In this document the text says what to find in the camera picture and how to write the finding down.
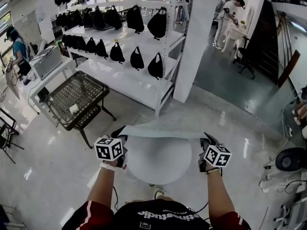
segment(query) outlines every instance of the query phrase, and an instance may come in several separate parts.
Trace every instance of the man in white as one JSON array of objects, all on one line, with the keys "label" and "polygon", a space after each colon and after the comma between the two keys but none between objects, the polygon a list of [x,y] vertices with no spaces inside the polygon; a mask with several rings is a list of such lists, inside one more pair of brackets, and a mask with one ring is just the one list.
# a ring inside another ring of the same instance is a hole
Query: man in white
[{"label": "man in white", "polygon": [[223,6],[222,10],[217,15],[216,20],[218,21],[219,25],[216,31],[214,42],[212,43],[212,45],[217,49],[223,49],[220,43],[221,35],[225,31],[229,20],[232,20],[238,26],[237,19],[235,19],[233,16],[235,12],[235,7],[243,7],[244,5],[245,3],[243,0],[227,1]]}]

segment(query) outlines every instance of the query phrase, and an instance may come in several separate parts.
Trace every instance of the red sleeve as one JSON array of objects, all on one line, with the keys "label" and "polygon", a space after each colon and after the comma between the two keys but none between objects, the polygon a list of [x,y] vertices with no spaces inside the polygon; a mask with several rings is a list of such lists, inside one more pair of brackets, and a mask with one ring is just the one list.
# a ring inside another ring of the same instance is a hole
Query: red sleeve
[{"label": "red sleeve", "polygon": [[88,201],[73,214],[62,230],[102,230],[111,225],[113,218],[110,208]]},{"label": "red sleeve", "polygon": [[250,230],[249,224],[236,212],[222,215],[211,224],[215,230]]}]

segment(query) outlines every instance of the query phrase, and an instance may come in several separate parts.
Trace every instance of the staircase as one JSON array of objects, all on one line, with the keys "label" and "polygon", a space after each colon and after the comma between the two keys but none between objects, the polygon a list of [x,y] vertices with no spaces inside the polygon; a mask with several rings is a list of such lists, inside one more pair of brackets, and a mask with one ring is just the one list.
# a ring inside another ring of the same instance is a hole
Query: staircase
[{"label": "staircase", "polygon": [[260,70],[274,83],[278,80],[277,27],[272,4],[264,0],[254,34],[247,50],[259,57],[253,67]]}]

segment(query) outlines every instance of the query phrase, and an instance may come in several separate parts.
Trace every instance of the white shelving unit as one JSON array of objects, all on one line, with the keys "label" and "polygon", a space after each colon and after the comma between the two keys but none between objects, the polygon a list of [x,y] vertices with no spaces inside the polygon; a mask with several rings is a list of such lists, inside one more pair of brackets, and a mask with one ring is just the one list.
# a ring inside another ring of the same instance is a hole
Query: white shelving unit
[{"label": "white shelving unit", "polygon": [[[96,6],[106,7],[112,5],[126,8],[133,7],[134,5],[153,9],[165,7],[167,9],[165,36],[159,41],[154,39],[146,25],[144,31],[140,34],[136,34],[135,30],[128,28],[126,23],[123,23],[123,27],[119,30],[111,28],[105,31],[77,26],[65,31],[64,34],[82,36],[85,41],[92,37],[96,43],[102,39],[108,54],[110,54],[114,42],[117,41],[122,49],[125,62],[119,64],[112,61],[110,57],[104,59],[93,53],[86,53],[73,48],[68,48],[69,54],[71,56],[72,53],[75,53],[88,58],[86,62],[78,67],[79,70],[107,84],[111,89],[154,109],[155,115],[159,116],[163,104],[174,90],[172,79],[182,57],[181,52],[177,59],[170,58],[169,52],[185,39],[182,33],[173,31],[175,8],[176,6],[184,6],[187,10],[187,5],[177,0],[106,0],[76,5],[60,13],[76,9],[81,10]],[[145,66],[140,71],[134,69],[130,64],[130,56],[136,46],[140,49]],[[149,63],[158,52],[163,59],[164,77],[162,79],[151,76],[147,69]]]}]

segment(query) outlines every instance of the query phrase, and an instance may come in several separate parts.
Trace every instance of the mesh tabletop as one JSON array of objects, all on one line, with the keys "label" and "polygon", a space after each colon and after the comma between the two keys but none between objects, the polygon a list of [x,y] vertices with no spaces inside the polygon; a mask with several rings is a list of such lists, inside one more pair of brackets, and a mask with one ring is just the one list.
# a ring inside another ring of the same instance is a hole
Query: mesh tabletop
[{"label": "mesh tabletop", "polygon": [[[62,124],[77,124],[95,105],[109,93],[109,87],[76,72],[46,98],[46,103]],[[77,104],[79,111],[71,114],[70,107]]]}]

